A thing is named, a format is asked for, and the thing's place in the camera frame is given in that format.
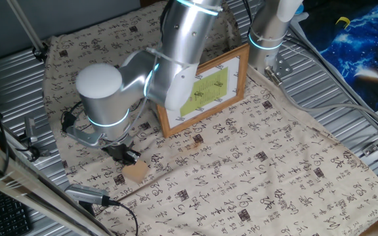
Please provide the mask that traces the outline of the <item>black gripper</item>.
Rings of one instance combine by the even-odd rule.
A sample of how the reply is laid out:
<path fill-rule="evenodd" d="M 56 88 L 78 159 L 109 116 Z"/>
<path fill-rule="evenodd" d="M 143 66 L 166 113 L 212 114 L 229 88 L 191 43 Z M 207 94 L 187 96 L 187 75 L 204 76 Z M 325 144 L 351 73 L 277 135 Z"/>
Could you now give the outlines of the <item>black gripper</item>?
<path fill-rule="evenodd" d="M 135 165 L 140 158 L 139 152 L 130 149 L 125 144 L 104 147 L 102 150 L 110 155 L 115 161 L 125 166 Z"/>

